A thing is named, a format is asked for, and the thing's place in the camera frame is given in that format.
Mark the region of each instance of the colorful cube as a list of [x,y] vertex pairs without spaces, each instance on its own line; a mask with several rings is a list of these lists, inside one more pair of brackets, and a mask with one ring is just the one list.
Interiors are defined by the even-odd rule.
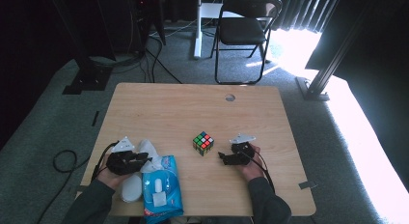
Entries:
[[214,140],[203,131],[193,139],[193,148],[198,151],[199,154],[205,156],[213,147],[213,143]]

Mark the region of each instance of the wooden table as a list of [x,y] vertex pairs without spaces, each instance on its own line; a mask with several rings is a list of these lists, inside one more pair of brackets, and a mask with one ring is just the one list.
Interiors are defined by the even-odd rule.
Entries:
[[[235,97],[234,101],[226,98]],[[193,149],[202,131],[215,140],[205,156]],[[88,185],[102,151],[127,136],[137,146],[149,139],[161,155],[177,160],[185,216],[253,215],[247,184],[218,152],[231,153],[238,133],[256,136],[276,193],[293,215],[312,215],[315,205],[277,88],[121,83],[112,97],[82,185]],[[143,215],[143,202],[113,197],[111,215]]]

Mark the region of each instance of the plastic bag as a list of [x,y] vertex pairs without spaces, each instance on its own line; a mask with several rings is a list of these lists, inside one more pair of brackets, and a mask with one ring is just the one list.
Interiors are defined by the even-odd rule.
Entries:
[[183,215],[175,157],[163,156],[162,166],[163,170],[143,174],[144,216],[148,224]]

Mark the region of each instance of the gray sleeve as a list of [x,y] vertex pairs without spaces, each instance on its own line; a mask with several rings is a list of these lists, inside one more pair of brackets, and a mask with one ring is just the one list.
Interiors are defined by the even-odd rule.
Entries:
[[103,223],[111,210],[114,193],[105,183],[93,180],[71,205],[62,223]]
[[274,194],[266,178],[255,178],[248,183],[255,224],[288,223],[291,209]]

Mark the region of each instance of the hand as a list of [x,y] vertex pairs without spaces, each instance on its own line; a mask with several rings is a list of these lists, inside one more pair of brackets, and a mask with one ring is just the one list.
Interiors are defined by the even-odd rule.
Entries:
[[[259,158],[260,148],[252,144],[250,144],[250,146],[256,152],[255,156],[253,157],[253,160],[257,162],[259,165],[262,165],[261,159]],[[264,177],[264,173],[259,168],[259,166],[255,162],[253,162],[253,160],[250,160],[250,163],[248,163],[247,165],[237,165],[236,166],[238,171],[240,171],[241,174],[243,174],[243,177],[247,182],[251,181],[254,178]]]
[[113,172],[111,172],[107,167],[106,167],[106,161],[108,160],[109,154],[106,154],[105,157],[103,158],[102,165],[99,168],[99,173],[96,178],[100,181],[111,187],[112,189],[116,190],[120,184],[129,178],[132,174],[128,175],[116,175]]

